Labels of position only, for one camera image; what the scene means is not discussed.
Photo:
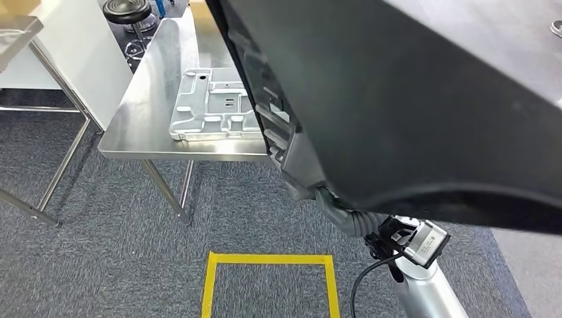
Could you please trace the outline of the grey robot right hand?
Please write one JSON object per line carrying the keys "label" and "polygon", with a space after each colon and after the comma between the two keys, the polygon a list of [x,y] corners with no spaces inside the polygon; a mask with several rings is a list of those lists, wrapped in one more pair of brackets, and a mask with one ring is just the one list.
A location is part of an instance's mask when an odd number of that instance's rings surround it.
{"label": "grey robot right hand", "polygon": [[316,189],[325,183],[325,175],[308,136],[295,132],[287,140],[266,129],[271,160],[281,170],[282,176],[297,199],[315,199]]}

